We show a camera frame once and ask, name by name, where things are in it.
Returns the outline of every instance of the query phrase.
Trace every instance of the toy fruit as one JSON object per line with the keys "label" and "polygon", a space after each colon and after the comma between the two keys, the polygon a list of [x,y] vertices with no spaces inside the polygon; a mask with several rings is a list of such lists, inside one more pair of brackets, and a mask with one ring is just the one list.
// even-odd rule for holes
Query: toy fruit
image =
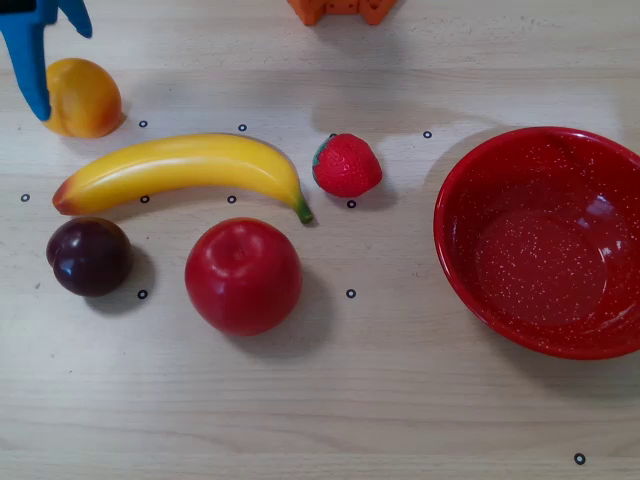
{"label": "toy fruit", "polygon": [[185,282],[207,322],[227,334],[250,336],[275,327],[293,310],[302,269],[284,234],[259,220],[234,218],[198,240]]}
{"label": "toy fruit", "polygon": [[227,185],[274,197],[302,223],[313,220],[289,160],[250,138],[198,134],[153,140],[102,157],[69,177],[53,196],[63,215],[90,214],[144,195]]}
{"label": "toy fruit", "polygon": [[129,239],[115,223],[76,218],[51,236],[47,260],[64,288],[83,297],[99,297],[127,278],[133,254]]}
{"label": "toy fruit", "polygon": [[44,125],[67,137],[98,138],[118,127],[122,117],[120,91],[100,66],[67,58],[47,69],[51,117]]}
{"label": "toy fruit", "polygon": [[347,133],[320,147],[313,159],[313,178],[331,195],[359,197],[382,181],[382,168],[369,145]]}

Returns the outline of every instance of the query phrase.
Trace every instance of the red apple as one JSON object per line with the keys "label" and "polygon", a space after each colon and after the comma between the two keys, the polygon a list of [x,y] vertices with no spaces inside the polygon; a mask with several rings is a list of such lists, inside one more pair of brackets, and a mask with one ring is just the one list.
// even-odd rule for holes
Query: red apple
{"label": "red apple", "polygon": [[193,306],[224,333],[250,336],[284,320],[302,289],[302,268],[279,230],[251,218],[224,221],[191,250],[185,282]]}

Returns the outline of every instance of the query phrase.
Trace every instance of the banana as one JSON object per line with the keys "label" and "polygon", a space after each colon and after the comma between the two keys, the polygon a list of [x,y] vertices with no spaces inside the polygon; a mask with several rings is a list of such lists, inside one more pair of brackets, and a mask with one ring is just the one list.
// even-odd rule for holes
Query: banana
{"label": "banana", "polygon": [[110,153],[69,177],[53,196],[63,215],[86,215],[144,195],[185,187],[225,185],[254,190],[313,220],[289,160],[246,137],[203,133],[164,138]]}

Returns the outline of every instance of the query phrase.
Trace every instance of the red bowl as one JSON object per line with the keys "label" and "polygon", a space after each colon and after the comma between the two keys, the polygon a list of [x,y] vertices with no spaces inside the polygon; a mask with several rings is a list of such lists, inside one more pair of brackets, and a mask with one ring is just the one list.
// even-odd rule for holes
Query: red bowl
{"label": "red bowl", "polygon": [[640,349],[640,157],[569,128],[500,135],[442,186],[434,234],[462,301],[520,345],[564,358]]}

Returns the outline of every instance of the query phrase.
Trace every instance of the plum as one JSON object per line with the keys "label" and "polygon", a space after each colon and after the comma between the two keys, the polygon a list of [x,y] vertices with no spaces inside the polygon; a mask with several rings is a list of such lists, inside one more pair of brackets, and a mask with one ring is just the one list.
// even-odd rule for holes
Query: plum
{"label": "plum", "polygon": [[76,295],[100,297],[129,275],[133,251],[126,234],[102,218],[76,218],[58,228],[47,260],[60,284]]}

